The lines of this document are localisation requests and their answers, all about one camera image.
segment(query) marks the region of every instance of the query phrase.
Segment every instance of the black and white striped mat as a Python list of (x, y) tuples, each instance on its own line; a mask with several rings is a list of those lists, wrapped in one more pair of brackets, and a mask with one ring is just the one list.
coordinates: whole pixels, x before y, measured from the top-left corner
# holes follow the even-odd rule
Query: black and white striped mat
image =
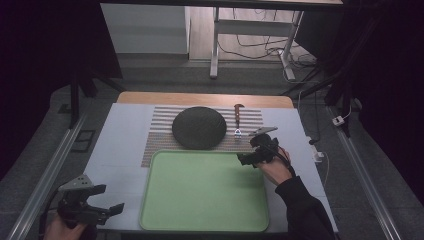
[[(165, 105), (155, 107), (141, 163), (142, 167), (149, 167), (152, 155), (159, 150), (185, 149), (172, 135), (172, 122), (181, 111), (187, 108), (189, 107)], [(252, 147), (249, 144), (249, 140), (252, 137), (249, 137), (248, 134), (260, 127), (263, 127), (261, 110), (240, 108), (240, 131), (242, 133), (242, 137), (241, 139), (236, 139), (234, 137), (234, 131), (236, 130), (234, 108), (210, 108), (218, 111), (225, 118), (227, 123), (227, 134), (224, 139), (220, 144), (210, 150), (251, 152)]]

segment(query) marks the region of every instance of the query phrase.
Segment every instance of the green tray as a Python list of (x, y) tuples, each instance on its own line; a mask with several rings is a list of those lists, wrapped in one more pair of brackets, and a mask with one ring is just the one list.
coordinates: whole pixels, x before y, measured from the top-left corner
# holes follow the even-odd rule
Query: green tray
[(234, 152), (153, 155), (140, 213), (143, 229), (262, 232), (268, 223), (262, 173), (241, 166)]

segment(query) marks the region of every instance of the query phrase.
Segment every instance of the round black plate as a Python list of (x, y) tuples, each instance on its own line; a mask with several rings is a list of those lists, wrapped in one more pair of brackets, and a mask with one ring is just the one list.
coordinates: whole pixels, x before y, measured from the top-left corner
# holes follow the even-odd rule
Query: round black plate
[(212, 148), (222, 141), (226, 132), (227, 123), (224, 117), (207, 107), (187, 108), (172, 123), (175, 139), (189, 149)]

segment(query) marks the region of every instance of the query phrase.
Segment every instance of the hand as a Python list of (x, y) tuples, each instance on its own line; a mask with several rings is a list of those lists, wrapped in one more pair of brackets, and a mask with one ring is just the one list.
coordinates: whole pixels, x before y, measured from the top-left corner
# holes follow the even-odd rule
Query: hand
[(70, 229), (56, 213), (53, 221), (47, 227), (44, 240), (78, 240), (86, 227), (86, 224), (79, 223), (75, 228)]
[[(278, 153), (286, 157), (289, 162), (291, 161), (290, 154), (286, 150), (284, 150), (284, 148), (280, 147), (278, 149)], [(255, 166), (261, 169), (265, 176), (277, 186), (292, 177), (292, 174), (290, 173), (289, 169), (277, 156), (274, 156), (272, 161), (269, 163), (261, 162), (255, 164)]]

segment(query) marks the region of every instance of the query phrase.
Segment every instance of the black sleeve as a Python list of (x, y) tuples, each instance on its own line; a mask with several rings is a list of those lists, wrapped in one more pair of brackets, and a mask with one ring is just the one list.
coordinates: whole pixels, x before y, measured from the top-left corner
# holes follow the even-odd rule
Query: black sleeve
[(299, 176), (275, 189), (287, 206), (289, 234), (294, 239), (335, 239), (333, 227), (321, 201), (312, 197)]

